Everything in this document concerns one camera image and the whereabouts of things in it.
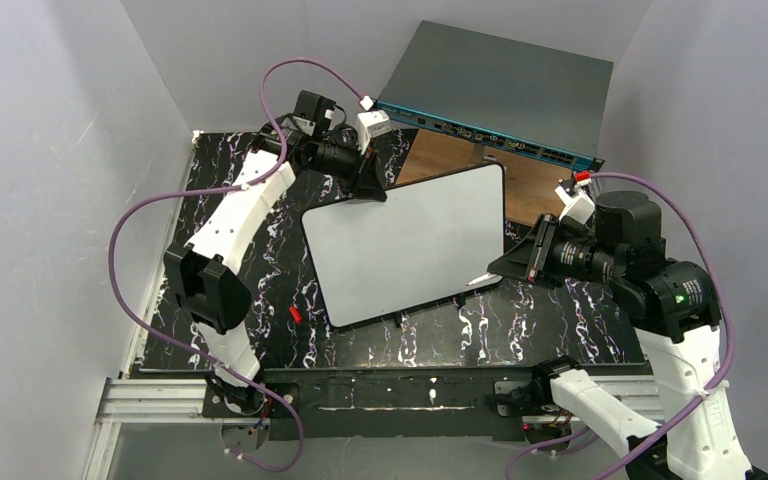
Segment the red marker cap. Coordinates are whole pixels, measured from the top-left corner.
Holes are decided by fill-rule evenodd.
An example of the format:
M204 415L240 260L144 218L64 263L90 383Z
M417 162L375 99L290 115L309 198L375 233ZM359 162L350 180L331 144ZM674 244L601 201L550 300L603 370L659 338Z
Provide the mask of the red marker cap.
M289 308L289 313L296 325L301 325L303 323L303 317L297 307L291 306Z

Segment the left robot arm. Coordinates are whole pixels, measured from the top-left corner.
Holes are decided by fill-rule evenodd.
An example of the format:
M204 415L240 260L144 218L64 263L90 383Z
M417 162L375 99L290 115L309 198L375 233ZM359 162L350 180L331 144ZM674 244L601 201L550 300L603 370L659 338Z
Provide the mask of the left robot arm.
M264 124L245 152L241 172L214 213L186 242L163 258L168 287L204 339L214 360L214 384L247 396L260 364L244 325L252 304L238 274L245 252L275 203L299 172L339 181L352 199L383 202L375 138L391 129L370 97L352 125L334 125L335 101L309 91L294 110Z

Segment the white whiteboard black frame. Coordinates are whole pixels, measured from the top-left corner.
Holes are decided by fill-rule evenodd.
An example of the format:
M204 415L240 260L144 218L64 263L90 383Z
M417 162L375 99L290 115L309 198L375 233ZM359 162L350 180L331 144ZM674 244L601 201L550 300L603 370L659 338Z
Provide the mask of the white whiteboard black frame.
M503 253L505 172L498 163L340 200L301 224L330 324L337 328L473 289Z

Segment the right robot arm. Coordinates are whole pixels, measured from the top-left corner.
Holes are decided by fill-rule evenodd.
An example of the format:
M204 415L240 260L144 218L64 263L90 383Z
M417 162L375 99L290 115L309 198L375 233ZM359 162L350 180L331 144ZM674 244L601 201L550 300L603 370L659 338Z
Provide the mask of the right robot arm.
M535 368L531 396L577 416L631 479L764 478L742 449L722 384L724 317L708 272L666 255L661 208L641 192L599 196L593 220L586 228L547 214L488 272L545 288L604 285L651 365L665 420L627 407L567 357Z

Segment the white whiteboard marker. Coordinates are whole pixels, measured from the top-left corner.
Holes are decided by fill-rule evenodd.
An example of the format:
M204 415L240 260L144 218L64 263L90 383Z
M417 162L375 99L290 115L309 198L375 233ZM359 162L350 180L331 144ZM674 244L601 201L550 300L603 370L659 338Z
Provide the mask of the white whiteboard marker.
M468 287L472 287L478 284L482 284L484 282L491 282L491 281L498 281L501 279L500 275L492 274L492 273L485 273L484 275L481 275L467 283Z

